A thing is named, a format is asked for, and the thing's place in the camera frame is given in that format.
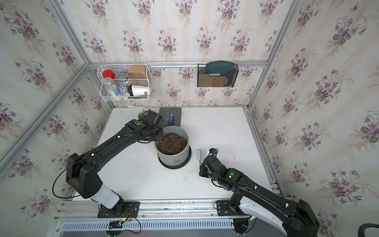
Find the red lidded jar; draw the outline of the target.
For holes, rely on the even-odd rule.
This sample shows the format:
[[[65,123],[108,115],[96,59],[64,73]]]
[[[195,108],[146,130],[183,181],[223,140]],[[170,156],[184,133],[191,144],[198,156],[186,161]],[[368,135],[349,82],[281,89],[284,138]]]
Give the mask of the red lidded jar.
[[[102,73],[103,78],[115,79],[115,73],[112,70],[105,70]]]

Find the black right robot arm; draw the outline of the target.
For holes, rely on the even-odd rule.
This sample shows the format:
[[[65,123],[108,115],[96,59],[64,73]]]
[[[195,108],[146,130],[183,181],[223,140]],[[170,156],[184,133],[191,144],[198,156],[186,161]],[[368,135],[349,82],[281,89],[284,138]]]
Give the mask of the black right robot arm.
[[[293,201],[269,191],[244,173],[226,168],[215,154],[203,160],[199,175],[233,193],[229,200],[233,214],[256,217],[288,237],[317,236],[320,222],[306,201]]]

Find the black mesh wall organizer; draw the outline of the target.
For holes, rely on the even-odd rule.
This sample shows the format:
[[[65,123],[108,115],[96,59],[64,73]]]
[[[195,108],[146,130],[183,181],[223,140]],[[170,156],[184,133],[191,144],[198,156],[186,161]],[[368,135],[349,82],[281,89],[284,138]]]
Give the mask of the black mesh wall organizer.
[[[197,65],[197,87],[215,87],[213,86],[213,81],[216,77],[220,76],[220,74],[206,74],[206,67],[207,64],[198,64]],[[230,86],[225,86],[225,87],[234,87],[235,81],[237,79],[238,73],[239,73],[239,67],[237,64],[235,64],[235,70],[234,70],[234,75],[232,82]]]

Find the blue black utility knife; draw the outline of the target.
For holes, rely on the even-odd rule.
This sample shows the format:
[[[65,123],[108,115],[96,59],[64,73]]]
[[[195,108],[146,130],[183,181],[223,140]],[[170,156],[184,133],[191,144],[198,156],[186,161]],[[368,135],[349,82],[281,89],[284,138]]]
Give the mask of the blue black utility knife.
[[[174,115],[170,114],[169,120],[168,120],[168,126],[173,126],[175,124],[174,119],[175,119]]]

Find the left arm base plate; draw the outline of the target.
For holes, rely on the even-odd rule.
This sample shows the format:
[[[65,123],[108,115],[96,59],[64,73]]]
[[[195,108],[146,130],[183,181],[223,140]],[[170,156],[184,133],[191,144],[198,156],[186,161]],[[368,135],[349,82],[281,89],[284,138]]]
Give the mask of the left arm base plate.
[[[99,212],[97,218],[131,218],[137,217],[140,207],[139,201],[127,201],[123,203],[121,211],[115,211],[113,209],[107,209],[103,205],[99,205]]]

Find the dark green pot saucer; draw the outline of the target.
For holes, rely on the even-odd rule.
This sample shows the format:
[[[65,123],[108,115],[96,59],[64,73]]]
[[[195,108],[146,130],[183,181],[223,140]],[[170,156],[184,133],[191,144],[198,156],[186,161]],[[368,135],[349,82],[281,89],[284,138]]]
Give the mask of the dark green pot saucer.
[[[179,169],[184,167],[191,158],[191,147],[188,146],[183,151],[175,155],[165,155],[158,151],[160,163],[168,169]]]

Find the white black cup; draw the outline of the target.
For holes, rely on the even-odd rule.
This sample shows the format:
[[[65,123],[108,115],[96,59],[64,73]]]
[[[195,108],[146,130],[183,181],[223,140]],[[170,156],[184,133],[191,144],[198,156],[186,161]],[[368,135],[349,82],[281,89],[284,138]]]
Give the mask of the white black cup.
[[[139,85],[130,85],[127,91],[130,96],[134,97],[150,96],[151,94],[149,87]]]

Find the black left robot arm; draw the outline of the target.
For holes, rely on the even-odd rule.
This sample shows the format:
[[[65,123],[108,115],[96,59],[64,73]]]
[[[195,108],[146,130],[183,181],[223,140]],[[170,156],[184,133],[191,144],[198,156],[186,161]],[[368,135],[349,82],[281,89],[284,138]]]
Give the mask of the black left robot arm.
[[[103,183],[98,172],[111,159],[134,143],[161,141],[162,121],[161,115],[148,111],[142,118],[127,122],[118,133],[89,152],[70,155],[67,160],[66,183],[82,198],[89,198],[114,212],[119,211],[124,199]]]

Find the teal plate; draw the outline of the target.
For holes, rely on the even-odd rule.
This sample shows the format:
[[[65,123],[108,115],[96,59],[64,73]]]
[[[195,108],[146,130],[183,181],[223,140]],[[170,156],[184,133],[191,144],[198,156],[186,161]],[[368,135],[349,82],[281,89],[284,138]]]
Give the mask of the teal plate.
[[[228,79],[226,86],[230,86],[233,75],[234,75],[235,65],[227,61],[215,61],[207,64],[206,74],[220,74]]]

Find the dark grey mat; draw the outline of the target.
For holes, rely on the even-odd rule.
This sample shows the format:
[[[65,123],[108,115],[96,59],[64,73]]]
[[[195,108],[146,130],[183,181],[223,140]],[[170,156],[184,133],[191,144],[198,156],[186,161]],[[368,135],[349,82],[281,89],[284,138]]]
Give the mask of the dark grey mat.
[[[168,127],[168,120],[170,114],[173,114],[175,124],[173,126],[180,126],[182,117],[182,108],[179,107],[164,107],[159,109],[159,115],[162,117],[161,127]]]

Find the small circuit board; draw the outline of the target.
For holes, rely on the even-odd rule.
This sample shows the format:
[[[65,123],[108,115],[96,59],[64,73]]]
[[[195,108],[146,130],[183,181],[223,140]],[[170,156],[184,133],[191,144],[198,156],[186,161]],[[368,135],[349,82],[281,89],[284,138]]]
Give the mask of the small circuit board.
[[[124,221],[111,221],[108,225],[109,229],[122,229]]]

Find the round cork coaster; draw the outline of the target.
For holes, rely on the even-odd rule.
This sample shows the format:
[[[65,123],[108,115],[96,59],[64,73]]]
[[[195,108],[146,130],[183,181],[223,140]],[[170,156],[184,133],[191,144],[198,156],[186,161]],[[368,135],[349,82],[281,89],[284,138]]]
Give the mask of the round cork coaster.
[[[225,76],[218,76],[213,81],[213,86],[215,87],[225,87],[228,84],[229,80]]]

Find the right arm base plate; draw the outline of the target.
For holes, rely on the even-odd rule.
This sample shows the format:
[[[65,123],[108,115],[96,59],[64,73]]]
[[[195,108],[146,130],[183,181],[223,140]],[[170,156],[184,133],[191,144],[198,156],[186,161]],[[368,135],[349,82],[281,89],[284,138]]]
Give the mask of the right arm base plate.
[[[214,208],[218,216],[241,216],[243,213],[238,206],[229,200],[217,200],[214,203]]]

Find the green pen holder cup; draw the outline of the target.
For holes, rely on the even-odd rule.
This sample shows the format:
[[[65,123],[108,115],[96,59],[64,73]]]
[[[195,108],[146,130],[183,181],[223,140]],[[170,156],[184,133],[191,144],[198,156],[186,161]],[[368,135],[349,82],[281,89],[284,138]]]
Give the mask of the green pen holder cup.
[[[138,119],[143,119],[149,114],[149,110],[143,109],[138,113]]]

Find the white ceramic pot with soil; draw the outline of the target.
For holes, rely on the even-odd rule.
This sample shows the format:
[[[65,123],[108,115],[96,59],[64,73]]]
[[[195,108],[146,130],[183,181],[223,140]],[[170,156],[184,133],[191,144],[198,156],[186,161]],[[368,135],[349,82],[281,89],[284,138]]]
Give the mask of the white ceramic pot with soil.
[[[158,153],[175,155],[190,146],[187,132],[179,126],[168,126],[163,129],[163,139],[154,143]]]

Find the clear plastic bottle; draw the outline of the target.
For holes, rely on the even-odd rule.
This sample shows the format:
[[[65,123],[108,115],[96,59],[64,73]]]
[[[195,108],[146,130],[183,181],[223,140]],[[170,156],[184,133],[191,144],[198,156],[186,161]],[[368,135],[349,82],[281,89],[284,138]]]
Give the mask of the clear plastic bottle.
[[[116,97],[120,96],[120,90],[112,78],[110,77],[104,78],[103,84],[105,88],[111,93],[112,96],[116,96]]]

